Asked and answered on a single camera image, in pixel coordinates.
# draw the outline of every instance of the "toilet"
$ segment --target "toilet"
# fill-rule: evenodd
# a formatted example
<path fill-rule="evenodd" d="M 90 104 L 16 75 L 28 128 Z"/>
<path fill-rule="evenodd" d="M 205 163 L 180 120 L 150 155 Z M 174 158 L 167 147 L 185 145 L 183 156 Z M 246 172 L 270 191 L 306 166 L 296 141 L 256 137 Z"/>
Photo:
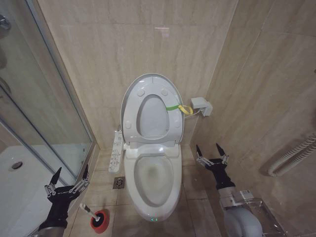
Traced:
<path fill-rule="evenodd" d="M 181 190 L 180 142 L 184 116 L 174 84 L 159 74 L 137 78 L 123 98 L 120 120 L 124 138 L 127 190 L 137 212 L 148 221 L 164 221 Z"/>

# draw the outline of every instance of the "shower drain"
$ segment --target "shower drain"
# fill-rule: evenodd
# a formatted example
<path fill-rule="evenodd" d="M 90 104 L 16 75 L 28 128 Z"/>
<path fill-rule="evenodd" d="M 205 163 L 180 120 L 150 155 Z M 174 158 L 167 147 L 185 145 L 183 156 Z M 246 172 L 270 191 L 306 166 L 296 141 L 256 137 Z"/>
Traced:
<path fill-rule="evenodd" d="M 12 169 L 18 169 L 18 168 L 20 168 L 22 165 L 23 165 L 23 162 L 19 161 L 19 162 L 14 163 L 14 164 L 11 166 L 11 168 L 12 168 Z"/>
<path fill-rule="evenodd" d="M 113 189 L 123 189 L 125 186 L 125 177 L 114 178 Z"/>

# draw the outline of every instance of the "shower enclosure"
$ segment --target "shower enclosure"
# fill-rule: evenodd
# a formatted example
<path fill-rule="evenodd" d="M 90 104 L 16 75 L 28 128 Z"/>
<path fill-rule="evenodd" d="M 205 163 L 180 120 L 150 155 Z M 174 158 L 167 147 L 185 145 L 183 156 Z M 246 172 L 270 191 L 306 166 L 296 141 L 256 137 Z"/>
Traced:
<path fill-rule="evenodd" d="M 0 236 L 46 218 L 43 186 L 76 182 L 95 141 L 36 2 L 0 0 Z"/>

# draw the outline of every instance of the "shower door frame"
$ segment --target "shower door frame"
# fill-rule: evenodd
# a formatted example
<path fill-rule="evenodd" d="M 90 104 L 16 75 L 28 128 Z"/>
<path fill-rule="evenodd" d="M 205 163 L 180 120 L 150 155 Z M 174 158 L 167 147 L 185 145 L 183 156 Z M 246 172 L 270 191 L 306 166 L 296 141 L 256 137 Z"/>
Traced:
<path fill-rule="evenodd" d="M 99 150 L 99 146 L 96 142 L 96 139 L 93 135 L 92 129 L 90 127 L 90 124 L 88 123 L 88 120 L 85 116 L 84 110 L 82 108 L 82 105 L 79 101 L 79 98 L 77 96 L 77 93 L 75 91 L 75 88 L 71 82 L 71 79 L 69 77 L 69 74 L 67 72 L 67 69 L 64 65 L 64 62 L 60 56 L 60 53 L 58 51 L 58 48 L 55 44 L 55 41 L 53 39 L 53 36 L 49 30 L 49 27 L 47 25 L 47 22 L 45 20 L 45 17 L 41 11 L 40 5 L 38 3 L 37 0 L 25 0 L 26 5 L 28 7 L 28 9 L 23 9 L 23 11 L 28 11 L 31 12 L 34 20 L 35 20 L 35 24 L 39 29 L 39 32 L 41 33 L 41 36 L 48 48 L 48 51 L 52 57 L 53 62 L 55 63 L 55 66 L 60 74 L 61 80 L 63 81 L 66 90 L 69 93 L 70 99 L 72 100 L 72 103 L 83 123 L 83 126 L 91 140 L 91 145 L 88 149 L 87 155 L 84 159 L 84 162 L 82 164 L 82 167 L 80 169 L 80 172 L 78 174 L 78 177 L 76 179 L 76 183 L 81 179 L 83 172 L 84 172 L 84 167 L 90 163 L 91 158 L 93 155 L 95 155 L 95 148 L 97 148 L 97 150 Z"/>

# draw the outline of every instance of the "bidet control panel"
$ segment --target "bidet control panel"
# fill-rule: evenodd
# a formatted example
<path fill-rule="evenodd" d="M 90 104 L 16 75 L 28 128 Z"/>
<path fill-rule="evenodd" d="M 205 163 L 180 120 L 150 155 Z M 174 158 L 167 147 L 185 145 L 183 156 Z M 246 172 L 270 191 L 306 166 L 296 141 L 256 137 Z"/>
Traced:
<path fill-rule="evenodd" d="M 109 164 L 110 173 L 118 173 L 119 171 L 120 159 L 123 153 L 123 145 L 124 144 L 122 131 L 116 131 Z"/>

